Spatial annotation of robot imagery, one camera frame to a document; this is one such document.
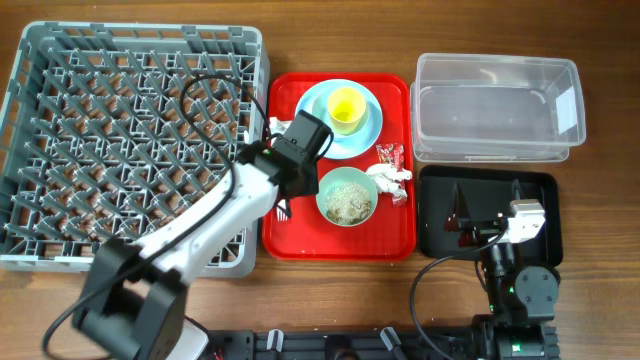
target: light blue plate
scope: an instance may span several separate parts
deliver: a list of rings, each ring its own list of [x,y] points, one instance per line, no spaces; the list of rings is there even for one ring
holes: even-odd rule
[[[326,158],[334,160],[344,160],[356,157],[365,151],[378,140],[382,131],[382,109],[378,99],[366,87],[350,80],[327,80],[314,85],[302,95],[296,106],[296,114],[304,110],[331,126],[329,111],[327,110],[327,100],[331,92],[337,88],[350,86],[360,91],[367,100],[367,121],[360,122],[358,128],[352,135],[335,134],[335,140]]]

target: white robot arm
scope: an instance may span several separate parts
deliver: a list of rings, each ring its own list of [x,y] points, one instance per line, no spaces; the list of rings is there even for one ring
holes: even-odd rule
[[[328,137],[332,141],[327,125],[301,111],[271,147],[254,142],[244,148],[233,171],[171,223],[131,244],[105,242],[80,300],[68,310],[73,326],[117,359],[197,359],[208,336],[185,320],[189,286],[229,239],[267,214],[278,198],[317,194],[317,161]],[[127,289],[125,278],[147,282],[146,297]]]

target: red tray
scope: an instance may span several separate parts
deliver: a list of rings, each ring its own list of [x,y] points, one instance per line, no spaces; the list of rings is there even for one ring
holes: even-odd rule
[[[382,132],[376,144],[403,143],[405,168],[413,171],[409,88],[399,77],[378,73],[288,73],[271,84],[269,116],[294,118],[295,107],[305,91],[330,79],[356,81],[376,96],[382,108]],[[375,145],[364,154],[347,160],[322,159],[318,176],[342,166],[367,170],[377,164]],[[409,200],[394,207],[391,195],[381,194],[378,206],[365,223],[339,227],[327,221],[316,205],[315,196],[293,199],[293,217],[278,221],[275,210],[264,217],[263,243],[267,251],[290,260],[400,261],[416,246],[416,203],[414,182],[407,181]]]

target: table surface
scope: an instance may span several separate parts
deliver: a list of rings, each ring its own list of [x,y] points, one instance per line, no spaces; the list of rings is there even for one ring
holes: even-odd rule
[[[291,71],[377,71],[411,83],[425,52],[572,59],[586,104],[586,143],[559,164],[485,166],[548,172],[558,182],[565,255],[554,324],[563,358],[640,358],[640,3],[2,3],[2,89],[22,29],[34,20],[251,25],[262,31],[272,79]],[[393,264],[286,262],[260,248],[247,278],[198,280],[187,315],[212,329],[409,328],[409,287],[428,262],[417,252]],[[0,359],[40,358],[44,330],[83,281],[77,274],[0,271]],[[472,264],[453,261],[423,279],[417,308],[425,325],[465,325],[488,303]],[[68,324],[52,346],[76,358],[100,353]]]

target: dish rack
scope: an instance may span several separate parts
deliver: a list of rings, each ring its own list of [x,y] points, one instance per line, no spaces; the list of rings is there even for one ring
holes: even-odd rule
[[[0,112],[0,265],[86,271],[103,241],[170,222],[224,174],[179,111],[184,84],[222,74],[266,106],[269,59],[251,27],[34,22]],[[202,81],[186,116],[235,158],[263,121],[241,88]],[[253,270],[257,222],[203,276]]]

